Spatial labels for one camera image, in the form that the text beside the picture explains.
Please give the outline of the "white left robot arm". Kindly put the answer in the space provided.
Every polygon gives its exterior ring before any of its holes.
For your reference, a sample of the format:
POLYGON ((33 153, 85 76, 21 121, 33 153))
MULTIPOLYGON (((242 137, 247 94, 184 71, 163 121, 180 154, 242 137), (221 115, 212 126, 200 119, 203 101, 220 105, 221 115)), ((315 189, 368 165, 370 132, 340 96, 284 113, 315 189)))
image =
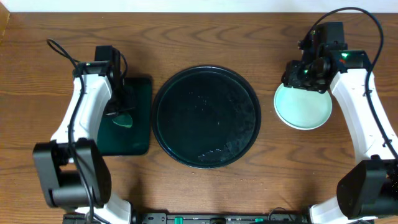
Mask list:
POLYGON ((59 128, 33 150, 44 199, 49 207, 82 215, 83 223, 132 223, 132 205, 111 190, 111 174, 97 147, 103 116, 135 107, 124 87, 126 60, 113 46, 100 45, 92 62, 79 62, 52 39, 47 42, 73 64, 74 89, 59 128))

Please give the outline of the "green scouring sponge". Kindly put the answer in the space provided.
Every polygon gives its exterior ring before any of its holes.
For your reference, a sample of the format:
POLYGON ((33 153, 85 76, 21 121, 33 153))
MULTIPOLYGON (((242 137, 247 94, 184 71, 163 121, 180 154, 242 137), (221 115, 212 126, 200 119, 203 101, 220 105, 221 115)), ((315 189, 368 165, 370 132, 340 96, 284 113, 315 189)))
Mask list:
POLYGON ((131 128, 133 125, 132 117, 127 112, 121 113, 114 117, 113 123, 124 128, 131 128))

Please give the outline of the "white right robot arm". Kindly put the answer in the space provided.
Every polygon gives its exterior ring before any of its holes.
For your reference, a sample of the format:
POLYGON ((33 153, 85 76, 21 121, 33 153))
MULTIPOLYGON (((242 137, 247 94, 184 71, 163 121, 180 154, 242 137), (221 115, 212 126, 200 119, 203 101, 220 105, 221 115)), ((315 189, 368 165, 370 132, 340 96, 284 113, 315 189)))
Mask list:
POLYGON ((397 214, 397 135, 374 83, 373 64, 363 50, 350 50, 341 22, 316 23, 298 43, 300 60, 290 61, 274 97, 287 124, 312 120, 335 98, 354 146, 355 167, 336 195, 310 207, 312 223, 353 223, 397 214))

